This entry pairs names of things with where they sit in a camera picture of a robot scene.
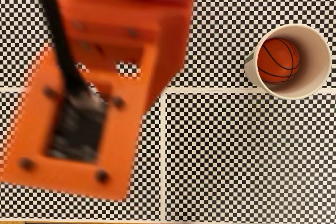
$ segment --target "table surface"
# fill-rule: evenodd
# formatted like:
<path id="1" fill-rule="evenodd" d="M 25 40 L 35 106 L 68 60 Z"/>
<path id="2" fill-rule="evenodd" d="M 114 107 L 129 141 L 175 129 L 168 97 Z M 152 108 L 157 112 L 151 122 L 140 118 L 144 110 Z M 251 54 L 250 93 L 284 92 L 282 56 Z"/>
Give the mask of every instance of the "table surface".
<path id="1" fill-rule="evenodd" d="M 1 155 L 50 35 L 38 0 L 0 2 Z M 143 117 L 129 197 L 1 183 L 0 218 L 334 222 L 335 20 L 335 0 L 195 0 L 185 69 Z M 290 23 L 315 28 L 333 53 L 323 89 L 300 101 L 270 97 L 244 77 L 244 57 L 259 39 Z"/>

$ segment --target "small basketball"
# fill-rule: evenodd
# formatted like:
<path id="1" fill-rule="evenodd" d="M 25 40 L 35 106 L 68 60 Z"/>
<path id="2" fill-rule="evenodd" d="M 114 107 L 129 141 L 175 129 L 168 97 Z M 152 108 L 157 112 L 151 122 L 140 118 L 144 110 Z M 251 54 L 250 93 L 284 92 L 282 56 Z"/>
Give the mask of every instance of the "small basketball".
<path id="1" fill-rule="evenodd" d="M 285 39 L 266 40 L 258 55 L 258 71 L 263 82 L 281 84 L 290 80 L 299 70 L 300 55 L 297 47 Z"/>

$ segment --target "basketball seam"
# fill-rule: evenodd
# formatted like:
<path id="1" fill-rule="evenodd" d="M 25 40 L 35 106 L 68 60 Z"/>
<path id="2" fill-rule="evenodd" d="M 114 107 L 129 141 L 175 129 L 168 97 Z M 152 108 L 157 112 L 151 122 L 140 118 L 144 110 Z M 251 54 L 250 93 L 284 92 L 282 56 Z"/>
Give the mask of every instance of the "basketball seam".
<path id="1" fill-rule="evenodd" d="M 270 52 L 267 50 L 267 48 L 263 45 L 264 49 L 267 51 L 268 55 L 271 57 L 271 59 L 281 68 L 286 69 L 286 70 L 291 70 L 292 68 L 285 68 L 284 66 L 280 65 L 270 54 Z"/>
<path id="2" fill-rule="evenodd" d="M 282 78 L 287 78 L 287 77 L 292 77 L 294 74 L 296 74 L 297 72 L 293 73 L 293 74 L 290 74 L 289 76 L 277 76 L 276 74 L 272 74 L 272 73 L 269 73 L 269 72 L 266 72 L 265 70 L 261 69 L 260 67 L 258 67 L 258 69 L 270 76 L 274 76 L 274 77 L 282 77 Z"/>
<path id="3" fill-rule="evenodd" d="M 278 40 L 280 40 L 282 43 L 285 44 L 285 46 L 287 47 L 287 49 L 288 49 L 288 51 L 289 51 L 289 53 L 290 53 L 290 58 L 292 59 L 292 67 L 291 67 L 291 69 L 290 69 L 290 76 L 291 76 L 292 73 L 293 73 L 293 67 L 294 67 L 293 54 L 292 54 L 291 50 L 289 49 L 289 46 L 287 46 L 287 44 L 286 44 L 285 42 L 283 42 L 281 39 L 278 39 Z"/>
<path id="4" fill-rule="evenodd" d="M 294 52 L 294 56 L 295 56 L 295 54 L 298 54 L 298 56 L 299 56 L 298 64 L 295 67 L 293 67 L 293 69 L 296 69 L 300 65 L 301 58 L 300 58 L 299 52 L 296 50 L 296 48 L 293 46 L 293 44 L 291 42 L 289 42 L 289 45 Z"/>

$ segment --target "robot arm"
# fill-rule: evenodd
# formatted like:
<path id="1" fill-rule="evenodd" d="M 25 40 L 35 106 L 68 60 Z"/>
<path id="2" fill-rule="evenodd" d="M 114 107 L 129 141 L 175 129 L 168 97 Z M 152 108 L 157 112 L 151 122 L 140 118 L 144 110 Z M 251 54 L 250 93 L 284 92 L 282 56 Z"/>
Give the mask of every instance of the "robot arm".
<path id="1" fill-rule="evenodd" d="M 29 87 L 2 177 L 123 198 L 142 115 L 183 67 L 193 0 L 41 1 L 54 46 Z M 141 78 L 120 77 L 117 61 L 137 64 Z"/>

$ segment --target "paper cup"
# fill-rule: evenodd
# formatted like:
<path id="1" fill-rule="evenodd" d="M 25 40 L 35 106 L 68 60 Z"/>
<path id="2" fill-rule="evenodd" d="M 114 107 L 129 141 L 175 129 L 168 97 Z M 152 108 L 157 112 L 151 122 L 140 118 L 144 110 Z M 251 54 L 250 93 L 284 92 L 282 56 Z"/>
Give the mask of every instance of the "paper cup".
<path id="1" fill-rule="evenodd" d="M 258 55 L 263 43 L 272 38 L 293 42 L 300 53 L 300 68 L 289 81 L 273 85 L 263 83 L 258 72 Z M 254 85 L 285 100 L 304 99 L 317 92 L 331 72 L 331 51 L 325 39 L 313 28 L 291 24 L 280 26 L 266 34 L 245 59 L 245 75 Z"/>

